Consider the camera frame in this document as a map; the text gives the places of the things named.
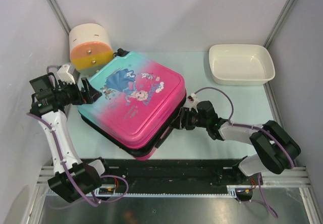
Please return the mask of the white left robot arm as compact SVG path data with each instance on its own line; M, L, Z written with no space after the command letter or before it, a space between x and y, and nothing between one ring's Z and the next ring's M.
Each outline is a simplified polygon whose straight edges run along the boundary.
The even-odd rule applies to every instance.
M86 78L81 81L82 89L75 83L57 80L53 73L30 80L34 94L28 116L39 122L50 147L54 171L54 176L47 181L50 189L69 203L84 198L97 206L86 195L107 183L112 172L101 157L90 163L80 159L68 132L65 113L65 107L70 104L93 104L102 96Z

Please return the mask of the white rectangular plastic basin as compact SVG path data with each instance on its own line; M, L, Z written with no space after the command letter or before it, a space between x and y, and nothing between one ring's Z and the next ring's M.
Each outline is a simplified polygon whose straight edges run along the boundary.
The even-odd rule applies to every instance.
M272 57L261 45L217 44L208 58L212 78L220 85L263 85L276 75Z

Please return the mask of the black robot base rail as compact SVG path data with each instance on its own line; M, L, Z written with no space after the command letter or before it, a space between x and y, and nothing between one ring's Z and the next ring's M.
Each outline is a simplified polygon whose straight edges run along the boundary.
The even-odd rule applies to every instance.
M126 180L210 181L215 185L248 183L250 178L239 169L237 159L107 159L106 174Z

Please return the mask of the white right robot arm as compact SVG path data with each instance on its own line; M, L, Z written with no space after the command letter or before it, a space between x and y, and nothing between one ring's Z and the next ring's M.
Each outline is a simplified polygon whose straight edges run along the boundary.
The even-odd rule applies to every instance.
M201 101L195 108L183 107L171 126L178 130L206 129L213 140L237 141L252 145L253 156L242 158L233 171L233 179L245 184L251 176L264 171L281 174L294 167L301 149L290 135L275 121L263 125L248 125L220 118L210 101Z

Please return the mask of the pink and teal kids suitcase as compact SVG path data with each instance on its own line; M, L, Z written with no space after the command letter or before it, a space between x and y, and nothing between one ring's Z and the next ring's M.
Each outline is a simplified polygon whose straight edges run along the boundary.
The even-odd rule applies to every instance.
M102 95L78 112L83 121L119 148L147 160L172 131L171 122L186 101L179 73L121 48L89 79Z

